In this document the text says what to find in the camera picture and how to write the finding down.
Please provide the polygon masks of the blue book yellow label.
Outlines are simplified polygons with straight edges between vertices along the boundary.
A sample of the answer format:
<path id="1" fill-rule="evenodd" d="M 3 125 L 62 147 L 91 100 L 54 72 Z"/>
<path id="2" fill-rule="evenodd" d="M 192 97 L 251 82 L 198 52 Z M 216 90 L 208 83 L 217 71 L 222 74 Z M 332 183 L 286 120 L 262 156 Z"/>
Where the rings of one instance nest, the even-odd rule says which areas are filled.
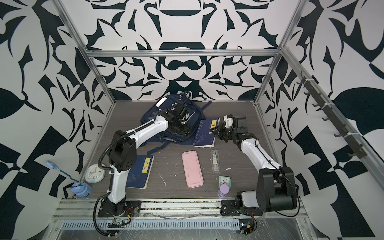
<path id="1" fill-rule="evenodd" d="M 154 156 L 137 155 L 134 166 L 130 169 L 126 188 L 146 189 L 153 166 Z"/>
<path id="2" fill-rule="evenodd" d="M 215 146 L 216 136 L 211 132 L 220 123 L 220 118 L 212 120 L 201 120 L 197 134 L 193 143 L 193 147 L 197 148 L 213 148 Z"/>

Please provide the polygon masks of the navy blue school backpack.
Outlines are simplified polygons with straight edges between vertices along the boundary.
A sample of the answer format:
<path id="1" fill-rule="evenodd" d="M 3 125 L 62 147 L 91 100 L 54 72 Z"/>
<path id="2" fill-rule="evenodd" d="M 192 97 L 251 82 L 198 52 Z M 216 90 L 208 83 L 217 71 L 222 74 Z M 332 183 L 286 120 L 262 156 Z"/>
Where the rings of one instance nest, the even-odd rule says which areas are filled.
<path id="1" fill-rule="evenodd" d="M 162 145 L 147 152 L 152 155 L 166 148 L 169 144 L 193 145 L 200 122 L 206 119 L 204 110 L 212 103 L 199 107 L 190 99 L 190 92 L 179 95 L 168 95 L 158 100 L 141 118 L 141 124 L 149 121 L 162 120 L 166 123 L 165 130 L 154 134 L 141 146 L 148 143 L 161 143 Z"/>

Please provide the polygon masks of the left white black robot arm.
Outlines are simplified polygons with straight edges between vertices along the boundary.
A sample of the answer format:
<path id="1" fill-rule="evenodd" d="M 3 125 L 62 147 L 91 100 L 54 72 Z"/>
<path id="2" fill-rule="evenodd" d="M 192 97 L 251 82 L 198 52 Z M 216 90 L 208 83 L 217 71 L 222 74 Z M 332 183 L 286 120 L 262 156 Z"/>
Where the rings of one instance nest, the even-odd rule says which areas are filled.
<path id="1" fill-rule="evenodd" d="M 189 135 L 191 127 L 186 124 L 186 115 L 185 105 L 179 103 L 173 108 L 157 111 L 151 120 L 135 129 L 115 132 L 112 142 L 98 160 L 98 167 L 112 175 L 109 190 L 102 196 L 105 199 L 102 208 L 110 215 L 121 216 L 126 211 L 126 183 L 129 171 L 137 161 L 137 148 L 167 130 L 177 135 Z"/>

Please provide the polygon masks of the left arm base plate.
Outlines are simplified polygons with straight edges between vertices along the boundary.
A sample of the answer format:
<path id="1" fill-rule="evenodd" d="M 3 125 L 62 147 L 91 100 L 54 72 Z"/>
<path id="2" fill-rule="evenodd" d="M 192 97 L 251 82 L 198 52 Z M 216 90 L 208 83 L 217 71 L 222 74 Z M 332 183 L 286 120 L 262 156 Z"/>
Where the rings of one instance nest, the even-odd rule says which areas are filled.
<path id="1" fill-rule="evenodd" d="M 106 199 L 102 201 L 97 216 L 99 218 L 135 217 L 140 213 L 141 205 L 141 201 L 125 201 L 114 204 Z"/>

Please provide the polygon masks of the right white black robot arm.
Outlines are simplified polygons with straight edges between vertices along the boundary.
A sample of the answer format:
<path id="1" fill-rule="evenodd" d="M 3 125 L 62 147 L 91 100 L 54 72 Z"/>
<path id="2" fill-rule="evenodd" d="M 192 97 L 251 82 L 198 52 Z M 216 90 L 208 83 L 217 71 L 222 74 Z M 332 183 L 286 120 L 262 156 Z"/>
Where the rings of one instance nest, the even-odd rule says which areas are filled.
<path id="1" fill-rule="evenodd" d="M 257 208 L 263 213 L 276 212 L 284 217 L 288 215 L 282 211 L 300 211 L 294 172 L 280 165 L 263 149 L 259 139 L 249 133 L 245 117 L 226 115 L 224 122 L 211 132 L 220 140 L 237 145 L 258 171 L 256 189 L 237 195 L 241 207 Z"/>

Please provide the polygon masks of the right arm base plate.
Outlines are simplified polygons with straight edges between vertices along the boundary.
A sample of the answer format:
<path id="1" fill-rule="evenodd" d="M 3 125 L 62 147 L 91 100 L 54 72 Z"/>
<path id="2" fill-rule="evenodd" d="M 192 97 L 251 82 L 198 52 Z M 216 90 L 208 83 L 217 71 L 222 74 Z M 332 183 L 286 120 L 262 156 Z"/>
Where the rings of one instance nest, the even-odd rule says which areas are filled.
<path id="1" fill-rule="evenodd" d="M 263 215 L 263 212 L 259 208 L 244 207 L 235 200 L 222 200 L 220 214 L 222 216 L 254 216 L 259 217 Z"/>

